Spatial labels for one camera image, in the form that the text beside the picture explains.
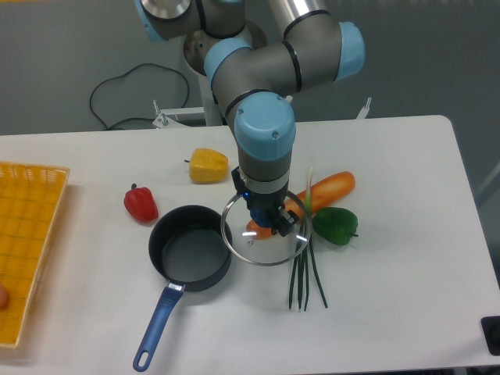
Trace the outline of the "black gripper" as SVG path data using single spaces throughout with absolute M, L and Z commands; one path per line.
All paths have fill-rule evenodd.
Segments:
M 272 235 L 287 236 L 298 222 L 298 215 L 284 209 L 288 192 L 288 173 L 272 181 L 253 180 L 240 167 L 231 171 L 237 196 L 242 197 L 256 223 L 272 223 Z

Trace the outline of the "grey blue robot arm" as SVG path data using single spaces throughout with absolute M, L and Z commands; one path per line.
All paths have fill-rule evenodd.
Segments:
M 298 222 L 284 204 L 296 135 L 288 96 L 358 73 L 366 50 L 359 28 L 337 22 L 323 1 L 270 6 L 283 39 L 256 49 L 243 37 L 242 1 L 136 2 L 153 40 L 196 31 L 211 39 L 202 50 L 203 67 L 237 145 L 235 189 L 257 225 L 286 235 Z

